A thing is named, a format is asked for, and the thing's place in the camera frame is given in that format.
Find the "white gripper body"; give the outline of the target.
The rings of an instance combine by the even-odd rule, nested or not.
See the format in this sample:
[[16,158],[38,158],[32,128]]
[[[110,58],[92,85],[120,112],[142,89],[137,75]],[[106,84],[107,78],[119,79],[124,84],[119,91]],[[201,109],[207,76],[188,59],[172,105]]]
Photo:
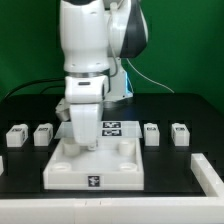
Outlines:
[[103,114],[103,105],[73,104],[70,117],[75,141],[81,146],[95,146],[98,126]]

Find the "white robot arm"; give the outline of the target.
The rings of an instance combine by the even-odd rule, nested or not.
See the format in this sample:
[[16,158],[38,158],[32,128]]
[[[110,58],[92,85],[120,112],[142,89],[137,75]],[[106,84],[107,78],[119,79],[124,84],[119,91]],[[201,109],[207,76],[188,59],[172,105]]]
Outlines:
[[140,0],[60,0],[60,41],[74,140],[93,150],[103,110],[133,97],[121,60],[148,42]]

